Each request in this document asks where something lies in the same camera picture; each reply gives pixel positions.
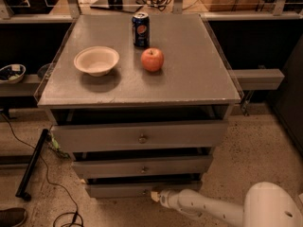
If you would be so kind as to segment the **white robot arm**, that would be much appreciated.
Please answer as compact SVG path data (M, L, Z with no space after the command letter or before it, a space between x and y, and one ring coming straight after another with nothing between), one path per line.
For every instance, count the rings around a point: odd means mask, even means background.
M231 227L303 227L303 216L296 203L274 183L255 183L243 205L207 198L190 189L153 190L151 198L189 218L209 214Z

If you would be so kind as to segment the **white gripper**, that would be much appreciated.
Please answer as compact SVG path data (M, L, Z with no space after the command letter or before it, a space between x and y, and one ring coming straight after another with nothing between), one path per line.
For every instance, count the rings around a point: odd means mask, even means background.
M175 190L165 189L160 193L157 191L151 192L151 199L166 208L177 210L180 205L178 202L179 192Z

